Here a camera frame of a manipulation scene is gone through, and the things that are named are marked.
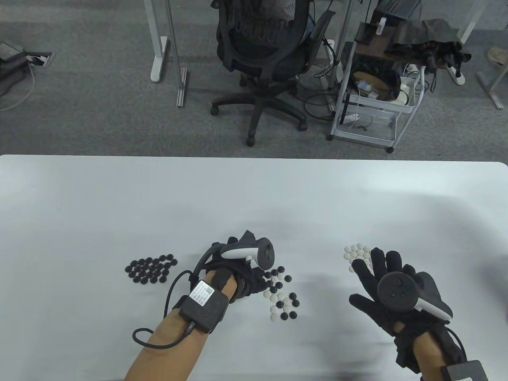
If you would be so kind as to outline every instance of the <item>wire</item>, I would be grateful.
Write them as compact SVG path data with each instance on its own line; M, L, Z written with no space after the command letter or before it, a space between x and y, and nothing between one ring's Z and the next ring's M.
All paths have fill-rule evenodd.
M33 71L32 71L32 69L31 69L30 64L28 64L28 68L30 69L30 73L32 74L32 88L31 88L31 90L30 90L30 91L28 92L28 94L27 94L27 95L25 95L25 96L23 97L23 99L22 99L22 100L20 100L18 103L15 103L14 105L12 105L12 106L10 106L10 107L8 107L8 108L6 108L6 109L0 109L0 111L7 111L7 110L11 110L11 109L13 109L13 108L14 108L14 107L16 107L16 106L19 106L20 104L22 104L22 103L23 103L23 102L24 102L24 101L25 101L25 100L26 100L26 99L27 99L27 98L28 98L28 97L32 94L32 92L34 92L34 89L35 89L35 76L34 76L34 72L33 72Z
M455 340L457 340L457 342L459 343L459 347L460 347L460 350L462 351L462 353L464 354L464 357L465 357L465 360L467 361L467 355L466 355L466 350L464 349L464 346L462 345L462 341L460 341L459 339L459 336L457 336L457 334L455 332L453 332L450 328L448 327L445 327L445 329L450 332L453 337L455 337Z
M171 298L171 293L173 292L173 289L175 288L175 285L178 282L178 280L185 274L192 275L193 273L190 270L182 271L180 274L178 274L178 276L175 278L175 280L171 284L171 287L169 288L168 296L166 298L166 304L164 306L164 318L168 315L169 299ZM175 342L172 342L171 344L154 345L154 344L150 344L150 343L147 343L146 341L142 341L142 340L138 339L138 337L137 337L138 332L148 332L150 334L153 334L153 331L149 328L138 328L138 329L134 330L134 332L132 333L132 340L134 340L137 344L144 346L145 348L151 348L151 349L157 349L157 350L169 349L169 348L173 348L174 346L179 345L187 336L189 336L191 334L191 332L194 330L195 327L196 327L196 323L190 322L189 325L187 326L187 328L183 331L182 336Z

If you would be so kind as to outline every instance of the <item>black glove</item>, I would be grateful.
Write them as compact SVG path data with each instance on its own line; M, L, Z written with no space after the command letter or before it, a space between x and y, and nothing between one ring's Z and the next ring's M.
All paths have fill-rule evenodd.
M236 237L230 237L228 245L236 242L238 242ZM213 252L212 259L206 263L203 268L207 273L208 271L218 270L221 268L231 271L231 274L235 277L237 288L235 295L233 295L230 300L230 303L233 303L235 300L245 296L249 296L250 294L256 294L266 290L267 284L263 277L264 271L259 267L252 268L250 266L250 262L247 262L245 259L222 258L220 256L220 249L222 249L225 245L226 244L224 243L218 242L212 244L212 247L207 252L210 253L210 250Z
M408 367L415 373L420 372L412 345L414 340L425 332L433 334L441 345L441 348L454 362L462 362L462 351L455 345L447 333L447 328L445 328L445 324L448 323L447 321L441 320L426 311L417 311L415 309L409 312L394 312L380 302L377 294L377 285L381 278L393 271L403 272L414 277L416 274L414 267L410 265L402 267L402 259L396 251L389 251L385 258L383 251L376 247L371 251L370 256L372 258L374 275L372 275L362 260L353 261L352 267L372 300L359 294L353 294L350 296L350 304L366 313L388 334L396 336L394 341L398 352L397 364L401 367ZM401 322L405 325L400 333L394 331L396 322Z

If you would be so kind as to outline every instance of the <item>office chair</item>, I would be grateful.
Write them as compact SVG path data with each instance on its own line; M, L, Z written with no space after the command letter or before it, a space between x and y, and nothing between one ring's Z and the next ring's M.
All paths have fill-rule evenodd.
M256 142L256 128L261 113L266 107L296 118L298 130L307 130L305 114L276 97L286 90L296 94L297 82L294 78L307 72L313 65L335 12L327 10L323 13L311 34L302 41L310 0L295 0L295 16L289 22L263 18L259 13L262 0L250 1L214 1L219 7L217 55L230 72L241 72L240 86L247 86L250 92L214 99L210 114L218 115L219 106L223 105L254 105L246 141L247 146L252 147Z

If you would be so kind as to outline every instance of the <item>hand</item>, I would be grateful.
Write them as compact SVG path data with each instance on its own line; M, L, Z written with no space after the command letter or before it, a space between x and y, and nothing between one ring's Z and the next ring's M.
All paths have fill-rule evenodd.
M396 336L404 327L411 326L413 323L428 322L433 325L439 322L439 319L425 311L394 312L386 308L379 300L377 294L377 285L381 278L387 273L393 271L403 272L411 277L416 274L413 266L405 265L402 267L402 259L396 251L389 251L386 254L377 247L370 253L372 258L372 267L374 275L371 274L367 265L362 260L354 260L352 267L363 287L370 295L372 300L359 294L350 296L350 304L366 313L374 322L383 328L391 336Z
M228 245L238 242L236 237L230 237ZM217 270L219 268L226 268L232 272L235 278L237 288L236 292L230 300L233 303L235 300L256 294L266 290L266 282L264 280L264 271L259 267L252 268L250 262L245 259L224 259L220 256L220 249L226 244L214 243L209 249L212 251L212 259L204 265L206 272Z

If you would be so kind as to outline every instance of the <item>chair backrest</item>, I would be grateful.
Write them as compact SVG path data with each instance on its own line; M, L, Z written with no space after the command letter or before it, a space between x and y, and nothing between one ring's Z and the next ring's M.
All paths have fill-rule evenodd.
M303 72L309 70L314 64L319 48L321 47L321 42L325 38L326 29L328 28L334 14L335 12L326 10L317 21L312 33L309 35L309 41L307 43L307 65L305 66Z
M302 41L310 0L218 0L218 3L224 66L232 71L233 61L237 61L260 69L260 80L270 82L277 64ZM263 57L240 54L231 38L235 33L265 46L271 53Z

